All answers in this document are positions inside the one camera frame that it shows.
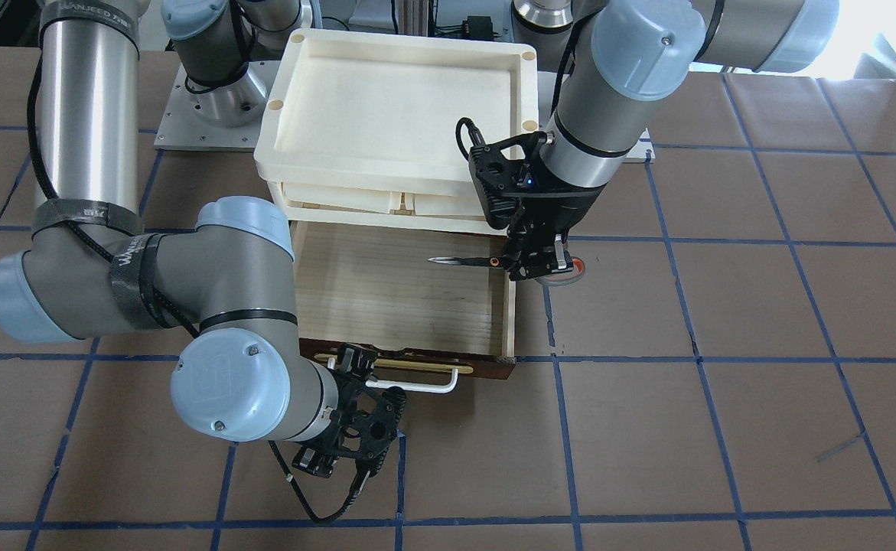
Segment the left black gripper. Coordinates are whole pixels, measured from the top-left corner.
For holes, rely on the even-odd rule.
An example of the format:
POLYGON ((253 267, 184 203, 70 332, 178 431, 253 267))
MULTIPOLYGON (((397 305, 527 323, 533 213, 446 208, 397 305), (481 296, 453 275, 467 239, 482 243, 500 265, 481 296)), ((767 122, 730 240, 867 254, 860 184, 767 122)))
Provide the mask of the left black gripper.
POLYGON ((506 227, 503 257, 521 266, 550 266, 552 272, 566 269, 566 234, 583 219, 604 188, 581 187, 556 177, 538 156, 531 161, 531 195, 518 200, 519 206, 506 227))

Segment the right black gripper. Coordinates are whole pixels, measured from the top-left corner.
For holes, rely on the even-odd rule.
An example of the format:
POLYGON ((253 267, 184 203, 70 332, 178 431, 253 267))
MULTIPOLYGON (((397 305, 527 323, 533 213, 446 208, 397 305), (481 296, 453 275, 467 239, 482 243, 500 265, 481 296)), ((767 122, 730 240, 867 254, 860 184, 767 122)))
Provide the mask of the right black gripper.
POLYGON ((367 386, 377 358, 377 352, 359 345, 338 348, 333 370, 338 404, 325 436, 326 455, 353 459, 365 468, 383 466, 408 402, 398 385, 381 392, 367 386))

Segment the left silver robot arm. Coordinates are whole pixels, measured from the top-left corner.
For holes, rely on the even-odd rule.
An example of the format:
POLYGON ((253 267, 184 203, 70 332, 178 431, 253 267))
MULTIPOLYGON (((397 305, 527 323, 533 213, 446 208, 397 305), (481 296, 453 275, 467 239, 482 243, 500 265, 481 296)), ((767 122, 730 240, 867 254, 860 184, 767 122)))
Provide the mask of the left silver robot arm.
POLYGON ((583 262, 567 248, 579 223, 637 144, 660 101, 692 63, 797 72, 835 31, 836 1, 609 1, 571 29, 543 130, 487 143, 459 119, 487 223, 506 230, 499 255, 455 265, 512 280, 567 285, 583 262))

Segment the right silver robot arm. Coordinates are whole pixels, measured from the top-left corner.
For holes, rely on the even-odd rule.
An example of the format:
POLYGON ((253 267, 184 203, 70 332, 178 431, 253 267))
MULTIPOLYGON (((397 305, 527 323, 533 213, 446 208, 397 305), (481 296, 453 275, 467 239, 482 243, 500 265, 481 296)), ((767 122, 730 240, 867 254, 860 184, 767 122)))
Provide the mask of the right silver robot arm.
POLYGON ((29 93, 42 198, 31 248, 0 260, 0 327, 24 343, 183 327, 171 397, 230 442, 298 442, 297 468, 339 458, 375 475, 406 404, 367 386, 375 353, 342 344, 323 367, 298 349, 289 223, 273 203, 224 197, 192 233, 146 233, 134 189, 138 19, 144 1, 48 1, 29 93))

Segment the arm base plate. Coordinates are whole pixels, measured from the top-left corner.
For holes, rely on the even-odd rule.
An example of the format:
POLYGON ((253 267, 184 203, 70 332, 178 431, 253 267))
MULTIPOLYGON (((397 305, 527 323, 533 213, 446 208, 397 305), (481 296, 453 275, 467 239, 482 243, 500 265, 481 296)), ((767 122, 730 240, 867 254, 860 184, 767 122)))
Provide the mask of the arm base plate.
POLYGON ((654 150, 653 140, 650 137, 650 130, 646 128, 624 157, 624 163, 639 164, 646 163, 646 161, 654 161, 655 159, 657 159, 657 154, 654 150))
POLYGON ((179 67, 164 115, 158 123, 155 147, 167 151, 241 151, 252 152, 256 147, 265 105, 259 103, 242 109, 234 119, 230 98, 215 93, 193 94, 184 67, 179 67))

